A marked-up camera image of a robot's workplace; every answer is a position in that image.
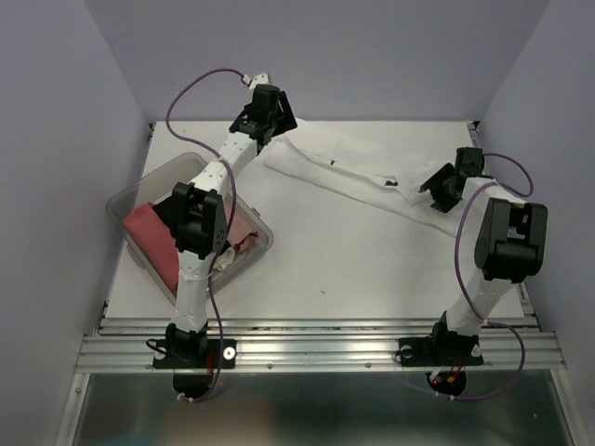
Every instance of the cloth in bin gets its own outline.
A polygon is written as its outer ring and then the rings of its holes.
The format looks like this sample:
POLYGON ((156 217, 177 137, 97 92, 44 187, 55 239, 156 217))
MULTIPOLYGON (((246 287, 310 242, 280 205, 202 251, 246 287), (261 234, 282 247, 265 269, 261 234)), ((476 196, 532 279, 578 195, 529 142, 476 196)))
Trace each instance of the cloth in bin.
MULTIPOLYGON (((226 216, 229 217, 231 206, 228 210, 225 203, 225 208, 226 216)), ((137 207, 122 223, 143 254, 151 261, 167 288, 175 293, 178 289, 178 249, 169 227, 155 212, 153 204, 146 203, 137 207)), ((248 249, 257 237, 258 231, 236 212, 228 234, 228 248, 219 256, 216 269, 226 269, 232 263, 235 253, 242 253, 248 249)))
POLYGON ((462 207, 443 214, 419 187, 443 164, 411 152, 298 120, 276 138, 264 164, 290 177, 371 204, 455 236, 462 207))

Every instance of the gray plastic container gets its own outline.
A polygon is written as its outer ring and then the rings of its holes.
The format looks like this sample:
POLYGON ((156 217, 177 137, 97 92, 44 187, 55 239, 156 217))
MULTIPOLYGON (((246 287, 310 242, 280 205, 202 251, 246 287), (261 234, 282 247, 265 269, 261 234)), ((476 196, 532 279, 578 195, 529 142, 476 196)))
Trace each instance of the gray plastic container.
MULTIPOLYGON (((110 216, 116 227, 124 235, 127 243, 126 248, 135 263, 140 268, 145 268, 149 271, 159 288, 161 288, 161 291, 163 291, 164 295, 173 305, 176 305, 176 297, 167 288, 149 258, 144 255, 140 247, 132 239, 132 236, 124 227, 122 220, 138 206, 148 202, 161 202, 171 194, 176 183, 187 183, 200 174, 205 167, 206 161, 197 153, 183 153, 169 163, 153 170, 132 186, 116 193, 105 205, 108 216, 110 216)), ((246 251, 236 254, 233 263, 225 271, 215 271, 213 281, 215 292, 221 290, 225 285, 238 277, 250 265, 261 258, 272 246, 273 237, 271 230, 260 220, 258 213, 250 209, 240 197, 237 198, 236 212, 246 221, 252 222, 254 228, 258 230, 258 238, 246 251)))

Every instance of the plastic bin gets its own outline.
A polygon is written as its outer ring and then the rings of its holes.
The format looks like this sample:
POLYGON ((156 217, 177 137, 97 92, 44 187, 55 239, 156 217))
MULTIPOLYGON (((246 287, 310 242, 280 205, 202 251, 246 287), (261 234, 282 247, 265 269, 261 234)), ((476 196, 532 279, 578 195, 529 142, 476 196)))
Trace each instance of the plastic bin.
MULTIPOLYGON (((206 161, 197 153, 188 152, 181 154, 169 163, 153 170, 139 182, 116 193, 105 205, 108 216, 110 216, 117 228, 124 235, 128 252, 132 255, 132 258, 140 268, 145 268, 149 271, 164 295, 174 306, 176 305, 176 297, 167 288, 149 258, 144 255, 127 232, 122 220, 138 206, 147 202, 155 204, 161 202, 171 194, 176 183, 190 181, 202 172, 205 166, 206 161)), ((215 292, 238 277, 238 275, 261 258, 272 246, 273 237, 271 230, 260 220, 258 213, 250 209, 240 197, 237 198, 236 213, 246 221, 252 222, 253 227, 258 230, 258 237, 254 244, 246 251, 241 254, 236 253, 233 263, 225 271, 215 271, 213 281, 215 292)))

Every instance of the black mounting plate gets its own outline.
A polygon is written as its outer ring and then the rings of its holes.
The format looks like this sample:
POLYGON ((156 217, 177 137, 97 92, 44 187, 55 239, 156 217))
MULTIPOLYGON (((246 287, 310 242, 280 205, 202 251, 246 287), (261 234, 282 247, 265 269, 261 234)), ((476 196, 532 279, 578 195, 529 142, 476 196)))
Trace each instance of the black mounting plate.
MULTIPOLYGON (((403 367, 451 367, 458 360, 458 356, 436 352, 431 337, 402 337, 398 341, 397 361, 403 367)), ((465 367, 483 365, 483 356, 465 355, 463 364, 465 367)))
MULTIPOLYGON (((181 361, 178 358, 172 355, 165 355, 164 358, 158 360, 153 356, 152 359, 152 367, 153 369, 206 369, 208 367, 208 358, 212 354, 213 358, 213 369, 217 369, 219 366, 219 346, 220 340, 216 339, 207 339, 206 340, 206 351, 205 355, 202 358, 197 359, 196 361, 181 361)), ((158 348, 167 348, 167 342, 165 339, 159 339, 155 342, 155 346, 158 348)), ((233 358, 230 360, 226 360, 223 358, 223 362, 221 363, 221 369, 229 370, 235 368, 235 357, 237 356, 237 341, 235 339, 223 339, 223 348, 233 348, 236 352, 233 355, 233 358)))

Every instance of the pink cloth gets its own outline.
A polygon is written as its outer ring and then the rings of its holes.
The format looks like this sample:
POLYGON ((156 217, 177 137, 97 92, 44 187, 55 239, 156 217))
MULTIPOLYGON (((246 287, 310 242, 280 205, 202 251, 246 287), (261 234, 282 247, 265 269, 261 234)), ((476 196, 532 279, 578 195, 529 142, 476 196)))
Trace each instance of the pink cloth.
MULTIPOLYGON (((231 205, 225 203, 226 217, 230 217, 231 205)), ((143 254, 173 293, 178 290, 178 250, 167 225, 153 211, 152 203, 137 207, 124 220, 124 227, 137 243, 143 254)), ((231 224, 228 242, 241 253, 258 237, 258 232, 236 212, 231 224)))

